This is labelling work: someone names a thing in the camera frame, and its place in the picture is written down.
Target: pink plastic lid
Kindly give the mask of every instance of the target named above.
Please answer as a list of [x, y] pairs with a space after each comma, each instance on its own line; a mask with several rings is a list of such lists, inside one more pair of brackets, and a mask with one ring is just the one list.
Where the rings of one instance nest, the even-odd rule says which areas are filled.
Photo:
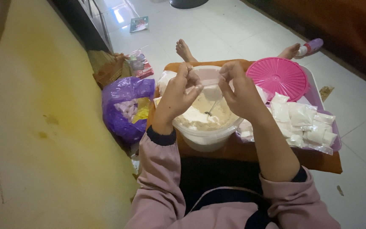
[[310, 88], [308, 77], [295, 62], [280, 58], [268, 57], [255, 61], [249, 66], [246, 75], [255, 84], [273, 94], [286, 95], [288, 102], [299, 100]]

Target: orange cloth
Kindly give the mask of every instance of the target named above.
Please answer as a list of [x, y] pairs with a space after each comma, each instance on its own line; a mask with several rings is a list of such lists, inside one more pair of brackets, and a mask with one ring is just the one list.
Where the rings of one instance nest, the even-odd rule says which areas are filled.
[[[198, 62], [190, 63], [193, 66], [204, 66], [204, 65], [214, 65], [222, 66], [226, 62], [232, 60], [224, 61], [214, 61], [214, 62]], [[242, 67], [246, 71], [248, 67], [253, 63], [253, 61], [238, 60], [240, 61]], [[165, 67], [165, 70], [170, 70], [177, 72], [180, 63], [170, 63]], [[159, 89], [156, 88], [155, 98], [159, 97]], [[153, 115], [155, 114], [155, 105], [152, 102], [150, 105], [147, 128], [152, 124]], [[254, 143], [241, 144], [237, 142], [235, 134], [231, 135], [227, 141], [225, 147], [210, 153], [197, 152], [191, 149], [187, 143], [182, 138], [182, 135], [177, 131], [177, 144], [179, 146], [180, 156], [202, 156], [209, 158], [219, 158], [219, 159], [234, 159], [240, 161], [258, 161], [256, 154], [256, 148]], [[300, 163], [308, 169], [314, 169], [324, 172], [332, 173], [342, 173], [340, 155], [338, 152], [334, 152], [333, 155], [328, 155], [314, 150], [305, 150], [293, 148], [293, 152], [298, 157]]]

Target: white tile floor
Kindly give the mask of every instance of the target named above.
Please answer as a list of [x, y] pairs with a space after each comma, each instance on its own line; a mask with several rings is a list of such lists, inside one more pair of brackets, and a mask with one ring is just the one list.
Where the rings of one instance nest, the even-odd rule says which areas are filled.
[[[210, 0], [190, 10], [172, 8], [167, 0], [105, 1], [107, 12], [101, 10], [114, 52], [142, 49], [156, 80], [166, 64], [182, 61], [175, 53], [175, 42], [180, 38], [199, 61], [258, 60], [304, 42], [301, 36], [239, 0]], [[149, 16], [150, 29], [130, 34], [129, 21], [138, 16]], [[293, 60], [313, 72], [318, 88], [335, 87], [324, 106], [337, 116], [344, 172], [313, 171], [316, 186], [344, 229], [366, 229], [366, 82], [322, 52]]]

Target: debris on floor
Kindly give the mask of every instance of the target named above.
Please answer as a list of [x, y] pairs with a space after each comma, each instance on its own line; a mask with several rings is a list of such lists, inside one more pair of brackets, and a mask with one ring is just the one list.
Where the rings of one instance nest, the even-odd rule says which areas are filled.
[[340, 193], [341, 196], [344, 196], [343, 191], [341, 190], [341, 187], [339, 185], [337, 185], [337, 190]]
[[330, 93], [333, 91], [334, 87], [332, 86], [324, 86], [320, 89], [321, 100], [324, 102]]

